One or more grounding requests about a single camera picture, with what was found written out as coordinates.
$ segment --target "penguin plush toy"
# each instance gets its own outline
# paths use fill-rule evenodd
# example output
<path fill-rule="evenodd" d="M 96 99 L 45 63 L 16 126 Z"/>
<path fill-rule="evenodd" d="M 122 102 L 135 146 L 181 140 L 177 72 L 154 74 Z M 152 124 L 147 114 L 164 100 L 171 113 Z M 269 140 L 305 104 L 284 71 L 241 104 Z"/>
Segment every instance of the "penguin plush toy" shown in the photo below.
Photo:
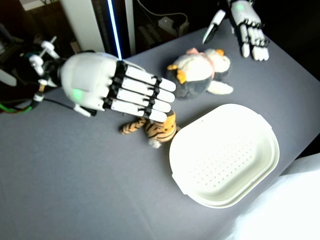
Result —
<path fill-rule="evenodd" d="M 230 59 L 222 49 L 198 52 L 192 48 L 167 67 L 166 77 L 176 84 L 177 98 L 194 98 L 205 91 L 225 95 L 234 90 L 223 82 L 230 67 Z"/>

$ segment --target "blue light strip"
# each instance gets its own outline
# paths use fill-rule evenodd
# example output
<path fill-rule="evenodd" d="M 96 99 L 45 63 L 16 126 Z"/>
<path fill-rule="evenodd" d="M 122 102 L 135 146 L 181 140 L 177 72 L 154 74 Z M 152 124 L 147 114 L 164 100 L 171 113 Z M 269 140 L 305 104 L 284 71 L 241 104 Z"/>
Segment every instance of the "blue light strip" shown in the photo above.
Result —
<path fill-rule="evenodd" d="M 122 60 L 120 44 L 119 44 L 119 39 L 118 39 L 118 32 L 117 32 L 117 27 L 116 27 L 114 8 L 112 6 L 112 0 L 107 0 L 107 1 L 108 1 L 110 18 L 111 18 L 111 23 L 112 23 L 112 28 L 113 28 L 113 35 L 114 35 L 114 40 L 115 40 L 115 45 L 116 45 L 116 51 L 118 53 L 119 60 Z"/>

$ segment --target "tiger plush toy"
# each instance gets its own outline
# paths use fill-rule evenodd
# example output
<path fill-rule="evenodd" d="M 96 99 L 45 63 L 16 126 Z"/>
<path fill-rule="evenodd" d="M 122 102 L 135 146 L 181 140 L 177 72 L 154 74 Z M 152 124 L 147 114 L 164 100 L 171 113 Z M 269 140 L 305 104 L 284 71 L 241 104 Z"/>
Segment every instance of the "tiger plush toy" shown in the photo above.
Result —
<path fill-rule="evenodd" d="M 145 133 L 149 138 L 149 144 L 153 148 L 159 148 L 161 143 L 170 141 L 177 132 L 176 114 L 170 111 L 165 122 L 150 121 L 140 118 L 138 121 L 123 125 L 120 132 L 123 135 L 133 133 L 145 125 Z"/>

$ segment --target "dark background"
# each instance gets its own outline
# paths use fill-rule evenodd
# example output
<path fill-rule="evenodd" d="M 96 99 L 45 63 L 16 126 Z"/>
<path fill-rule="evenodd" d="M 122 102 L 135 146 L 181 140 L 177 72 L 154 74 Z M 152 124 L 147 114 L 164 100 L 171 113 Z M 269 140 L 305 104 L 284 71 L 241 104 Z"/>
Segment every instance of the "dark background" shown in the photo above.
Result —
<path fill-rule="evenodd" d="M 190 23 L 189 32 L 207 27 L 218 10 L 217 0 L 140 1 L 155 13 L 181 12 L 187 14 Z M 100 2 L 103 7 L 106 1 L 93 0 L 93 2 Z M 129 57 L 125 1 L 113 0 L 113 4 L 119 26 L 120 44 L 124 51 L 123 55 L 124 57 Z M 138 26 L 152 22 L 157 27 L 157 21 L 162 17 L 149 14 L 149 19 L 136 0 L 133 0 L 133 4 L 136 47 L 137 52 L 142 52 L 147 50 L 148 47 L 144 45 L 141 36 L 137 32 Z M 106 15 L 108 14 L 107 9 L 108 6 L 105 5 Z M 254 9 L 265 24 L 263 32 L 320 80 L 320 67 L 318 67 L 320 56 L 320 2 L 316 0 L 256 0 Z M 181 15 L 170 16 L 170 18 L 174 21 L 184 20 Z M 59 2 L 26 12 L 19 0 L 0 0 L 0 23 L 12 35 L 25 40 L 29 45 L 33 42 L 35 35 L 40 35 L 45 40 L 51 39 L 52 36 L 57 36 L 56 51 L 64 57 L 69 57 L 73 54 L 70 42 L 74 40 L 74 35 Z M 108 17 L 105 19 L 105 26 L 106 28 L 110 26 Z M 166 35 L 161 29 L 157 28 L 157 31 L 162 36 L 163 42 L 173 39 L 172 36 Z M 34 81 L 32 75 L 29 75 L 29 79 L 26 81 Z M 31 98 L 35 89 L 37 89 L 36 84 L 22 84 L 18 88 L 13 88 L 0 83 L 0 101 Z M 304 155 L 318 153 L 319 143 L 320 137 L 306 149 Z"/>

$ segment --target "green light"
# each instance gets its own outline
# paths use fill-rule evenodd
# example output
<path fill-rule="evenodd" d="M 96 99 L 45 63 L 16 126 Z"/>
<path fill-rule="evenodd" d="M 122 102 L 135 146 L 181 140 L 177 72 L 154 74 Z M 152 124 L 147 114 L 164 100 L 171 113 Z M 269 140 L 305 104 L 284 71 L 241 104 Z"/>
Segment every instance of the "green light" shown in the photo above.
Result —
<path fill-rule="evenodd" d="M 75 98 L 75 100 L 77 101 L 81 101 L 82 97 L 83 97 L 83 91 L 80 89 L 73 89 L 73 97 Z"/>
<path fill-rule="evenodd" d="M 245 9 L 244 6 L 241 5 L 241 4 L 237 5 L 236 8 L 237 8 L 239 11 L 242 11 L 242 10 Z"/>

